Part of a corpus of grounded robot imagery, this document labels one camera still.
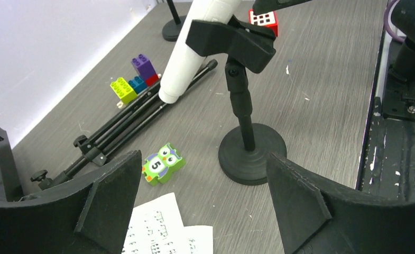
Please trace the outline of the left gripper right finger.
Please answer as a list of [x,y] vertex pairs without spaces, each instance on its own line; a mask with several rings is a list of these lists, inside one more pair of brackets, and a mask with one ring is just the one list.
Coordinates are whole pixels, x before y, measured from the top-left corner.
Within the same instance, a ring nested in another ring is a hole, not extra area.
[[364,193],[269,153],[285,253],[415,253],[415,203]]

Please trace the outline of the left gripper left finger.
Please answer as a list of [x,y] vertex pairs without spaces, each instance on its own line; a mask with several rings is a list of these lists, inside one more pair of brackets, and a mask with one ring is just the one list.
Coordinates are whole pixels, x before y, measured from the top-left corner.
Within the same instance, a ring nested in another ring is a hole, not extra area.
[[141,179],[142,154],[18,202],[0,201],[0,253],[121,253]]

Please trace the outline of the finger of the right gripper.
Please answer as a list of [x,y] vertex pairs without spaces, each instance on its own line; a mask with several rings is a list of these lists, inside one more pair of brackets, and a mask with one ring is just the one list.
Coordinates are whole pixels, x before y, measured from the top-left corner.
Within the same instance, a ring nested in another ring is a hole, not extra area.
[[255,14],[265,14],[309,2],[311,0],[255,0],[252,9]]

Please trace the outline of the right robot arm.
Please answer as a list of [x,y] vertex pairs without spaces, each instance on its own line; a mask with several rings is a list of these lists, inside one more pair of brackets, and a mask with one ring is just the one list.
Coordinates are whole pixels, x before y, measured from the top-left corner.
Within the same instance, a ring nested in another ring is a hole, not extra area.
[[[253,10],[256,14],[264,14],[306,3],[308,1],[309,0],[260,0],[254,2]],[[390,24],[393,24],[402,31],[402,33],[406,35],[406,40],[415,46],[415,1],[390,1],[384,14],[384,27],[386,32],[388,32],[392,38],[395,38],[395,35],[393,35],[392,29],[390,28]]]

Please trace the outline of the sheet music page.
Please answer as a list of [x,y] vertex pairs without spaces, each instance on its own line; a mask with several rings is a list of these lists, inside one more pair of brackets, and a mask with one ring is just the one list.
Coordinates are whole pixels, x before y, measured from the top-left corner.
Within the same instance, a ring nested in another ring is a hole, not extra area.
[[191,254],[213,254],[213,227],[209,225],[185,226],[184,233],[188,240]]
[[133,208],[121,253],[189,253],[174,193]]

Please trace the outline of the black music stand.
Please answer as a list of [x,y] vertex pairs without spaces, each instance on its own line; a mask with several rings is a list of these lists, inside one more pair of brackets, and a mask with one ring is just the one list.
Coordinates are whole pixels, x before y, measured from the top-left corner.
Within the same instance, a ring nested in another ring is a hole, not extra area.
[[[75,138],[73,146],[81,151],[81,157],[58,176],[49,178],[46,170],[40,170],[30,180],[38,182],[39,188],[45,190],[71,180],[91,162],[103,166],[109,156],[163,111],[166,104],[158,98],[159,88],[159,80],[152,82],[90,137],[81,135]],[[0,127],[0,201],[17,202],[22,196],[24,192],[8,135]]]

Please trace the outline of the white toy microphone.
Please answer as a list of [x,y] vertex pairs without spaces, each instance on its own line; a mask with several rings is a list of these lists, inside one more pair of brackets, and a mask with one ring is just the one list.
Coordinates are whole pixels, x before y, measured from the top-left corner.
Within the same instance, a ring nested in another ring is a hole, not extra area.
[[168,104],[175,103],[186,91],[205,57],[186,45],[192,20],[227,23],[241,1],[194,0],[187,14],[180,35],[175,43],[165,71],[160,80],[159,98]]

